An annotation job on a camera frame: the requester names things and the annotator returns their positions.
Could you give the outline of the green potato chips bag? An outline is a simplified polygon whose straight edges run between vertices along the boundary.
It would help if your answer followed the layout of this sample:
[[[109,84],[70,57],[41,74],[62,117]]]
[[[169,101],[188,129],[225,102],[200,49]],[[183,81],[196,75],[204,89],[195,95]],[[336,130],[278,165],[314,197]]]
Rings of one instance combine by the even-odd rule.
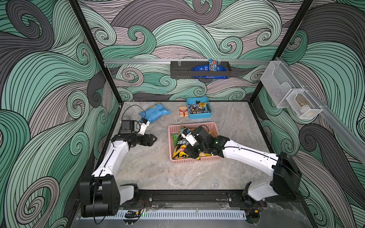
[[[174,149],[180,148],[184,144],[184,138],[181,136],[181,132],[171,134],[173,140]]]

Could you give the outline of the blue potato chips bag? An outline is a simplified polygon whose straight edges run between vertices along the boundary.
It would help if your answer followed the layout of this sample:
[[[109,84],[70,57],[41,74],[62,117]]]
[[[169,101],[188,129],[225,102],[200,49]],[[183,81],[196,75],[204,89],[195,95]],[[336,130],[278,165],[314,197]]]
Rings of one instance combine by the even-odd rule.
[[[140,113],[142,118],[145,118],[150,123],[155,122],[159,118],[171,114],[171,111],[161,103],[157,103],[145,111]]]

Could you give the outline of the black yellow potato chips bag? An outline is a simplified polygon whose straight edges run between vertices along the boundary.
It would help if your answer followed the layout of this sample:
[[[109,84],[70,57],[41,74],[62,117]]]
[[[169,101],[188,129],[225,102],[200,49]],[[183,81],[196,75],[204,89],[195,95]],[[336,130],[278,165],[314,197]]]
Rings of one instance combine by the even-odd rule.
[[[174,150],[172,154],[173,160],[190,158],[189,155],[184,152],[185,148],[190,145],[189,142],[182,137],[182,132],[184,131],[184,129],[184,126],[180,126],[178,133],[171,134],[174,144]]]

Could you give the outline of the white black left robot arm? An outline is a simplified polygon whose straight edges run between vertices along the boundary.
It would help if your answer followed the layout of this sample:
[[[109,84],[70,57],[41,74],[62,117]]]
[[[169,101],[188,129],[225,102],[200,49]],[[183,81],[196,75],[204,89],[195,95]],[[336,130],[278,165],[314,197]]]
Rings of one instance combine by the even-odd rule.
[[[152,146],[157,137],[146,134],[150,122],[142,118],[137,122],[139,129],[134,130],[134,121],[123,120],[118,134],[109,141],[109,150],[101,164],[79,184],[80,210],[84,218],[114,216],[124,203],[139,204],[139,188],[136,184],[118,186],[115,174],[122,160],[136,145]]]

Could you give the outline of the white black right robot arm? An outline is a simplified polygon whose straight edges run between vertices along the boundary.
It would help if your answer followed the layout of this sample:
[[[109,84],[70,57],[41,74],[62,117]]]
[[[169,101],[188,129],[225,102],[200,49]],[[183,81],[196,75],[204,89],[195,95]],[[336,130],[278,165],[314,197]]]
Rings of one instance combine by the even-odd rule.
[[[201,153],[210,154],[242,162],[267,174],[265,180],[247,183],[244,197],[253,201],[273,196],[287,200],[297,198],[302,173],[292,156],[259,151],[221,135],[213,137],[202,126],[193,131],[184,128],[181,136],[189,143],[184,152],[190,158],[199,159]]]

